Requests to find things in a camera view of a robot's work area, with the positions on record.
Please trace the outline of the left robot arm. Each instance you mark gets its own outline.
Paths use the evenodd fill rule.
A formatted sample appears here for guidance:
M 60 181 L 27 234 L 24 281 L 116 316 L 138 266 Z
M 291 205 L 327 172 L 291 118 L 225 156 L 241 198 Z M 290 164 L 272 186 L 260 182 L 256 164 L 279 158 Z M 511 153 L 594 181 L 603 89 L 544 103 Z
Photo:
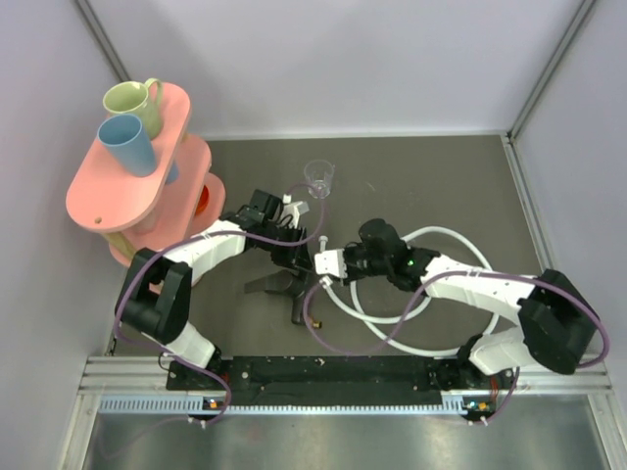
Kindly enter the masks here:
M 220 352 L 189 320 L 193 285 L 220 263 L 251 249 L 263 250 L 282 268 L 309 274 L 313 262 L 307 230 L 299 225 L 310 210 L 305 201 L 257 190 L 238 211 L 226 212 L 190 239 L 156 252 L 137 251 L 116 304 L 114 331 L 125 325 L 188 366 L 201 388 L 221 379 Z

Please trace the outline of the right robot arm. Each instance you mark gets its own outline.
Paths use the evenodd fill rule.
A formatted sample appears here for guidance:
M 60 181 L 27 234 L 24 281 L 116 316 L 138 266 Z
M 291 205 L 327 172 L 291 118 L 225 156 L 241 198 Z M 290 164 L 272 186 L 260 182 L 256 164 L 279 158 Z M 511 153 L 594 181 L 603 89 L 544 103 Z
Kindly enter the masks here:
M 382 218 L 366 222 L 359 236 L 335 254 L 333 274 L 343 283 L 384 277 L 401 291 L 465 304 L 510 322 L 505 331 L 476 334 L 454 350 L 458 377 L 468 387 L 531 364 L 571 375 L 586 366 L 583 355 L 603 332 L 597 314 L 560 271 L 512 275 L 466 264 L 410 245 Z

